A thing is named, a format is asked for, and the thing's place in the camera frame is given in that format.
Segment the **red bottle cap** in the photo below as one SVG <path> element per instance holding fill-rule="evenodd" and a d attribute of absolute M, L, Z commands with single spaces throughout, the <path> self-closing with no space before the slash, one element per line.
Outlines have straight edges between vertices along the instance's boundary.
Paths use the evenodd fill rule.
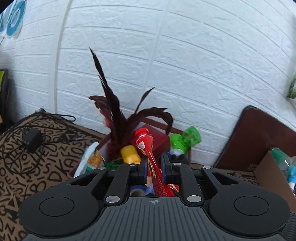
<path fill-rule="evenodd" d="M 149 130 L 147 128 L 140 128 L 135 131 L 135 136 L 139 138 L 142 135 L 148 135 L 148 133 Z"/>

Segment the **black charger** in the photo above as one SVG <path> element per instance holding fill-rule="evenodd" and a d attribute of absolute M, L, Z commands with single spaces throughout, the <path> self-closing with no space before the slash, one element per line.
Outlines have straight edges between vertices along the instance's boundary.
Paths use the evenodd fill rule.
<path fill-rule="evenodd" d="M 34 153 L 42 142 L 43 135 L 41 131 L 36 128 L 31 128 L 22 139 L 24 150 L 30 153 Z"/>

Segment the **wall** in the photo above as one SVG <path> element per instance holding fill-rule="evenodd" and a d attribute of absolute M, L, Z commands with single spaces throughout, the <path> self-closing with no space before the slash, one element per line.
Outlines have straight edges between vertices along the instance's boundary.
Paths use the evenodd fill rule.
<path fill-rule="evenodd" d="M 20 36 L 3 41 L 16 119 L 44 107 L 107 133 L 87 99 L 103 95 L 91 47 L 126 115 L 156 86 L 142 108 L 168 107 L 175 127 L 199 129 L 196 162 L 214 163 L 247 105 L 296 129 L 284 98 L 296 66 L 292 0 L 68 1 L 28 0 Z"/>

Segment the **yellow bottle cap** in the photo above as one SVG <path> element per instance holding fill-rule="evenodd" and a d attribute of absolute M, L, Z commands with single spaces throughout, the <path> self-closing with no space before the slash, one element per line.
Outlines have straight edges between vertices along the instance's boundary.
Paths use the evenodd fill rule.
<path fill-rule="evenodd" d="M 141 162 L 141 157 L 139 156 L 136 148 L 133 145 L 125 146 L 120 150 L 120 153 L 123 161 L 127 164 L 140 164 Z"/>

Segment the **maroon wooden board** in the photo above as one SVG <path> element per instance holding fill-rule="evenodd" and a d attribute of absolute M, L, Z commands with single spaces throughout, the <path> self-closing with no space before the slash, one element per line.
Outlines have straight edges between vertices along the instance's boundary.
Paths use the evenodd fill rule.
<path fill-rule="evenodd" d="M 254 170 L 272 147 L 280 148 L 291 157 L 296 156 L 296 132 L 264 111 L 247 106 L 215 167 Z"/>

